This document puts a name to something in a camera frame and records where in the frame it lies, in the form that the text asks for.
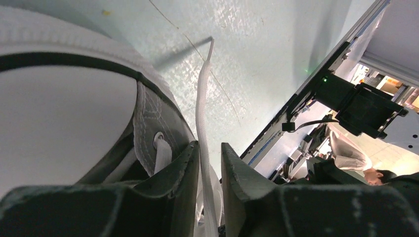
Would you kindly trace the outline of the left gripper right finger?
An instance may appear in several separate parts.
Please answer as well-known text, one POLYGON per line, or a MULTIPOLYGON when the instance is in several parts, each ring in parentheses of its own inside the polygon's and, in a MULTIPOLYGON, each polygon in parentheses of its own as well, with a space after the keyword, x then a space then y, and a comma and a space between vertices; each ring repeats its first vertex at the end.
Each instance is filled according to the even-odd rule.
POLYGON ((277 185, 221 144, 228 237, 416 237, 419 203, 383 185, 277 185))

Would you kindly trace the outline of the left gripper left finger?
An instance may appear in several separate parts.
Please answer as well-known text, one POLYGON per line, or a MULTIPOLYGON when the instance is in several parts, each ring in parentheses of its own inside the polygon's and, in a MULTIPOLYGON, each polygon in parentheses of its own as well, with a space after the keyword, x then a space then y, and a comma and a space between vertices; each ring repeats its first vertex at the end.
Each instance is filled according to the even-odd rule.
POLYGON ((25 186, 0 202, 3 237, 191 237, 199 143, 136 185, 25 186))

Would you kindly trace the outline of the grey sneaker laces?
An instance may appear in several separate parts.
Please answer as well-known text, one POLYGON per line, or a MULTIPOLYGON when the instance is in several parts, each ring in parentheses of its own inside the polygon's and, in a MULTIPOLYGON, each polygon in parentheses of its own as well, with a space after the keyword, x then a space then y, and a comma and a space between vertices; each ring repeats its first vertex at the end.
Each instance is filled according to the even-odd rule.
POLYGON ((0 8, 0 200, 25 186, 136 185, 198 142, 192 237, 216 237, 222 195, 162 77, 80 26, 0 8))

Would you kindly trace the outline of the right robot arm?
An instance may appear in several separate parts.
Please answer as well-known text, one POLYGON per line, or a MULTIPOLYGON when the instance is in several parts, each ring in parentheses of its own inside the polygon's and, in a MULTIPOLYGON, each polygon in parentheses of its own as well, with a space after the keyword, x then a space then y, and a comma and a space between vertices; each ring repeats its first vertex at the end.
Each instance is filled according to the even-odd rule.
POLYGON ((306 122, 300 127, 337 122, 355 136, 366 134, 388 144, 419 153, 419 115, 391 100, 391 96, 368 84, 354 85, 331 71, 317 73, 286 110, 282 131, 295 132, 292 117, 314 100, 336 112, 335 119, 306 122))

